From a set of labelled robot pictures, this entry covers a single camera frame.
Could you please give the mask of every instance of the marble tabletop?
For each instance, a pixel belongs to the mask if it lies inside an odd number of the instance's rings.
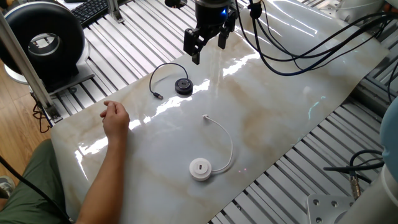
[[[274,36],[296,54],[344,26],[295,1],[270,0],[267,10]],[[254,43],[246,9],[242,17]],[[261,21],[266,28],[264,14]],[[341,42],[356,29],[347,30],[319,51]],[[288,58],[261,37],[265,54]],[[341,51],[367,38],[369,35],[363,34]],[[188,55],[174,61],[187,69],[194,84],[192,95],[176,94],[174,83],[184,72],[166,65],[152,81],[152,89],[162,94],[163,100],[149,92],[149,76],[107,97],[105,100],[121,102],[131,119],[126,180],[120,183],[125,185],[120,223],[208,222],[339,106],[387,53],[372,40],[321,69],[283,77],[267,69],[236,27],[224,50],[217,46],[217,39],[208,42],[199,65]],[[298,64],[305,67],[312,62],[299,60]],[[292,62],[270,64],[283,72],[297,70]],[[97,102],[52,129],[67,212],[73,219],[106,154],[108,140],[99,116],[104,109],[103,102]],[[228,130],[234,157],[226,172],[197,182],[188,171],[192,160],[204,157],[219,169],[230,154],[226,133],[203,120],[202,114]]]

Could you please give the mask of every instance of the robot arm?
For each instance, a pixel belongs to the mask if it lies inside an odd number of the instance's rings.
[[[165,4],[179,9],[187,4],[187,0],[166,0]],[[197,26],[194,29],[185,30],[183,49],[198,65],[200,51],[217,34],[220,34],[218,46],[221,49],[225,48],[226,39],[229,33],[234,31],[238,15],[236,6],[231,0],[196,0],[195,15]]]

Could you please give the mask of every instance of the green shorts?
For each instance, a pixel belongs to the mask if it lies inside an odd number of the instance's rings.
[[[65,211],[65,196],[51,140],[45,140],[37,147],[22,176]],[[65,223],[65,220],[58,215],[56,208],[20,182],[0,212],[0,223],[55,224]]]

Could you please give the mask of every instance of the human hand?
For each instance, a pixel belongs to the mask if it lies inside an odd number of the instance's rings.
[[[108,142],[125,142],[129,129],[129,114],[121,103],[105,101],[104,105],[107,109],[99,116],[104,118],[102,122]]]

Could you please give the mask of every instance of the shoe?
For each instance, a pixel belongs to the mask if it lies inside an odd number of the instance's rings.
[[[11,196],[12,191],[15,189],[15,183],[9,176],[0,177],[0,190],[7,192],[8,197]]]

